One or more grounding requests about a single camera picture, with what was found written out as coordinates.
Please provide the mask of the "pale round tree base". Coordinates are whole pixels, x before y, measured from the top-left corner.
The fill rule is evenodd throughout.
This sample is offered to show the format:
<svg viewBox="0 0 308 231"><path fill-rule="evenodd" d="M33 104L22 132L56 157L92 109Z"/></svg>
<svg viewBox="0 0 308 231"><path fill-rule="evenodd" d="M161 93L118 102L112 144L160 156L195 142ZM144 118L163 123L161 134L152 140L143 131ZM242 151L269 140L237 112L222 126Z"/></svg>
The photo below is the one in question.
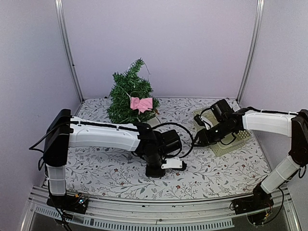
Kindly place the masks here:
<svg viewBox="0 0 308 231"><path fill-rule="evenodd" d="M151 127L155 127L161 124L157 117L149 119L146 123L149 124Z"/></svg>

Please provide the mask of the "pink bow ornament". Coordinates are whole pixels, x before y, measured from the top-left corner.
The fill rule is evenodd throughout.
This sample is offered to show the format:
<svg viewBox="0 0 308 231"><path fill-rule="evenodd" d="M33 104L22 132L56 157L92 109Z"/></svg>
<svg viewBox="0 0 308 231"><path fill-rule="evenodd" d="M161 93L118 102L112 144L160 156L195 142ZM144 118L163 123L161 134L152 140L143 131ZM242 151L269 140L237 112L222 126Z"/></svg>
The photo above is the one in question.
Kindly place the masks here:
<svg viewBox="0 0 308 231"><path fill-rule="evenodd" d="M153 109L153 99L152 97L143 99L138 97L131 97L130 108L132 110L138 110L139 114L146 111L151 111Z"/></svg>

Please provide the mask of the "small green christmas tree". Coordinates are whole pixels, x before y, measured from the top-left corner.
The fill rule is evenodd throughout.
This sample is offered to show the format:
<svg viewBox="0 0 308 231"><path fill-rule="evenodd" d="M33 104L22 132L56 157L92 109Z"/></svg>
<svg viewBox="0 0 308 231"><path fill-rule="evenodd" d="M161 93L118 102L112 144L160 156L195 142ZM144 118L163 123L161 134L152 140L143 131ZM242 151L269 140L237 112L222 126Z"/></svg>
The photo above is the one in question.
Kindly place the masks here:
<svg viewBox="0 0 308 231"><path fill-rule="evenodd" d="M107 109L109 119L115 124L147 122L157 116L159 100L152 96L153 88L149 79L139 76L143 59L135 60L129 68L113 73L114 84Z"/></svg>

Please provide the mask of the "clear string light garland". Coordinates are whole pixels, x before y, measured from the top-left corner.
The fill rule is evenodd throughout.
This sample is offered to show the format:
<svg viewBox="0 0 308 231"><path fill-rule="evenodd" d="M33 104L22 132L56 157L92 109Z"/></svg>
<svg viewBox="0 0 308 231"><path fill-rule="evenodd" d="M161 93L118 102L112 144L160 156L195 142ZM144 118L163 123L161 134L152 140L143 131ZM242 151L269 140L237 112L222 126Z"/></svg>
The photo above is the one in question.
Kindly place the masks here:
<svg viewBox="0 0 308 231"><path fill-rule="evenodd" d="M121 74L121 80L118 87L126 96L125 100L121 102L120 118L122 123L129 122L145 122L157 116L155 109L158 110L159 101L152 96L153 88L148 78L141 77L139 72L146 64L142 59L135 60L129 68ZM153 99L153 109L144 113L130 108L130 98L138 97L140 99L150 98Z"/></svg>

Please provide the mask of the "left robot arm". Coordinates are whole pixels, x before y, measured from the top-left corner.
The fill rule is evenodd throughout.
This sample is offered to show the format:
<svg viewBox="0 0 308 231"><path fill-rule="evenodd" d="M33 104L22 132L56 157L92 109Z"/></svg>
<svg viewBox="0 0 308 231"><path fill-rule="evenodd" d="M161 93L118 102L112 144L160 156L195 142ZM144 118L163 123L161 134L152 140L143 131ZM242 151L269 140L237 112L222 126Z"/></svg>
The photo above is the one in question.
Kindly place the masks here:
<svg viewBox="0 0 308 231"><path fill-rule="evenodd" d="M173 129L155 131L147 123L110 124L72 116L63 109L48 127L43 151L50 194L61 208L71 205L66 194L65 165L70 147L93 146L134 152L146 161L145 175L159 178L165 169L182 169L185 164L170 153L181 150L178 133Z"/></svg>

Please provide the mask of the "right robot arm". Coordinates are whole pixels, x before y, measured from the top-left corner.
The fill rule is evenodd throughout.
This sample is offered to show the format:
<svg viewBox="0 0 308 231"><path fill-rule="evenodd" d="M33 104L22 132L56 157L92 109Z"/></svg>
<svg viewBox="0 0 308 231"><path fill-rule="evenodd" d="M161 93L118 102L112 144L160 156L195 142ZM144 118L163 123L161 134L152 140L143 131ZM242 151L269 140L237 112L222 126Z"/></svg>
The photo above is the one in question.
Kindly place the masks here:
<svg viewBox="0 0 308 231"><path fill-rule="evenodd" d="M234 110L225 99L209 106L217 120L210 128L197 132L197 143L209 146L221 142L226 136L240 131L253 132L263 150L268 146L275 152L276 167L255 187L249 206L259 210L267 203L267 194L290 181L295 173L308 164L308 111L279 112L254 107Z"/></svg>

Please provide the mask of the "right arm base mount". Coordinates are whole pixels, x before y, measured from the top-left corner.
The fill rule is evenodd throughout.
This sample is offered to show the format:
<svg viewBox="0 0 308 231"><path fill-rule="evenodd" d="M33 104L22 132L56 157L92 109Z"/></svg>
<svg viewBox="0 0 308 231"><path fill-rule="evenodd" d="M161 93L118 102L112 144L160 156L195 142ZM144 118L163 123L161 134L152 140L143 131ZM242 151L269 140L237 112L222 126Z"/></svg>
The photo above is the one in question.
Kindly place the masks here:
<svg viewBox="0 0 308 231"><path fill-rule="evenodd" d="M274 201L271 194L267 194L258 184L253 189L253 194L249 197L232 200L230 209L235 214L250 213L248 221L255 226L264 225L272 212Z"/></svg>

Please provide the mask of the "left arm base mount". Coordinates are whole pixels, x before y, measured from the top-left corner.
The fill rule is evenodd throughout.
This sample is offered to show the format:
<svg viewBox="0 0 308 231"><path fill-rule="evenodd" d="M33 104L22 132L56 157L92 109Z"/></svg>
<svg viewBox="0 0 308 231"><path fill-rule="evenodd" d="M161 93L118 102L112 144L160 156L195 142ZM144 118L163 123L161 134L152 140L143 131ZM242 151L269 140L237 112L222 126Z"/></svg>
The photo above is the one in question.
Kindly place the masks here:
<svg viewBox="0 0 308 231"><path fill-rule="evenodd" d="M88 197L82 193L64 196L49 195L47 205L61 211L69 211L78 214L86 214L88 208Z"/></svg>

